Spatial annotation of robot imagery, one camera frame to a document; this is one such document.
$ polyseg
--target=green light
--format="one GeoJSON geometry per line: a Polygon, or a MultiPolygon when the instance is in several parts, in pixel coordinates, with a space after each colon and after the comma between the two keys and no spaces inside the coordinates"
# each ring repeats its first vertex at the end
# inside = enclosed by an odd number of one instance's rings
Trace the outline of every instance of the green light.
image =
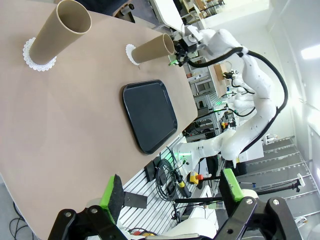
{"type": "Polygon", "coordinates": [[[180,156],[191,156],[190,152],[186,152],[186,153],[179,153],[179,157],[180,156]]]}
{"type": "Polygon", "coordinates": [[[178,60],[173,60],[172,62],[169,63],[169,66],[177,65],[177,64],[179,64],[178,60]]]}

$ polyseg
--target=paper doily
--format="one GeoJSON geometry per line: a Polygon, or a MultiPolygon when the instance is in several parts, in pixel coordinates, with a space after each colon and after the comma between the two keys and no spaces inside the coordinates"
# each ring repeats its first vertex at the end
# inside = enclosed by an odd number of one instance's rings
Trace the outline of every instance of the paper doily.
{"type": "Polygon", "coordinates": [[[132,44],[128,44],[127,46],[125,46],[125,52],[126,55],[128,56],[129,60],[134,64],[134,65],[139,65],[139,63],[135,62],[134,58],[132,57],[132,51],[135,49],[136,47],[132,44]]]}
{"type": "Polygon", "coordinates": [[[37,70],[37,71],[48,71],[49,69],[52,68],[53,65],[55,65],[56,62],[56,58],[57,56],[55,56],[53,59],[51,59],[47,64],[44,65],[39,65],[36,64],[34,61],[32,61],[30,55],[29,55],[29,50],[32,46],[32,44],[35,41],[35,37],[32,39],[29,39],[28,41],[26,41],[25,45],[23,46],[23,59],[25,60],[26,64],[29,65],[30,68],[32,68],[33,70],[37,70]]]}

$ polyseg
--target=beige tabletop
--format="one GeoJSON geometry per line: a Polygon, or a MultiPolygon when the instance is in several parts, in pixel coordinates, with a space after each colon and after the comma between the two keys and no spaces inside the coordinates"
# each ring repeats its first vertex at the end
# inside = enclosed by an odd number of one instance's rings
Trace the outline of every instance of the beige tabletop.
{"type": "Polygon", "coordinates": [[[47,239],[58,212],[82,211],[100,198],[109,177],[126,183],[159,151],[137,147],[122,105],[126,84],[160,79],[176,114],[177,132],[197,117],[184,73],[168,58],[133,65],[126,44],[160,33],[91,12],[91,30],[38,72],[23,59],[55,4],[0,1],[0,172],[35,234],[47,239]]]}

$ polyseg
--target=red button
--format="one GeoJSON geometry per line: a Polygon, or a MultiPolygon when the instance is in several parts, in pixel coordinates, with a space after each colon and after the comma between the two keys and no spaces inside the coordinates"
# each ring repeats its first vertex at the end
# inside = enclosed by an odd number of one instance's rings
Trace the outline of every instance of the red button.
{"type": "Polygon", "coordinates": [[[199,174],[199,175],[196,176],[196,179],[202,180],[202,179],[204,179],[204,176],[202,174],[199,174]]]}

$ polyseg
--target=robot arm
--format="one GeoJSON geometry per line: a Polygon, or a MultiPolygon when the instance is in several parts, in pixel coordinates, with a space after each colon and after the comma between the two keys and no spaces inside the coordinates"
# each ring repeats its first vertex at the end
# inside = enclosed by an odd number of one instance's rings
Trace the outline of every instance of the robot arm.
{"type": "MultiPolygon", "coordinates": [[[[226,160],[232,160],[235,166],[236,158],[239,154],[265,131],[266,127],[277,114],[277,107],[271,99],[271,92],[273,90],[272,80],[259,68],[255,58],[247,54],[249,50],[242,47],[227,30],[221,29],[216,32],[212,29],[205,29],[199,31],[194,26],[188,26],[187,30],[186,33],[189,32],[190,35],[185,38],[190,41],[190,44],[192,42],[195,43],[197,49],[204,52],[209,62],[219,60],[234,48],[240,47],[242,49],[238,55],[244,62],[243,81],[238,78],[237,84],[241,87],[248,86],[254,92],[253,104],[256,108],[256,114],[246,123],[239,126],[236,131],[228,129],[211,139],[192,143],[180,143],[175,147],[174,151],[176,154],[190,153],[192,166],[195,166],[200,158],[214,156],[219,152],[221,152],[221,155],[226,160]]],[[[241,100],[240,96],[236,96],[234,101],[235,104],[239,105],[239,101],[237,100],[241,100]]],[[[246,104],[247,106],[253,106],[250,101],[246,104]]]]}
{"type": "Polygon", "coordinates": [[[237,72],[228,72],[225,75],[227,75],[226,78],[231,78],[231,86],[233,87],[231,90],[236,92],[235,95],[228,98],[228,105],[233,105],[238,110],[254,108],[253,94],[255,91],[243,81],[242,76],[237,72]]]}

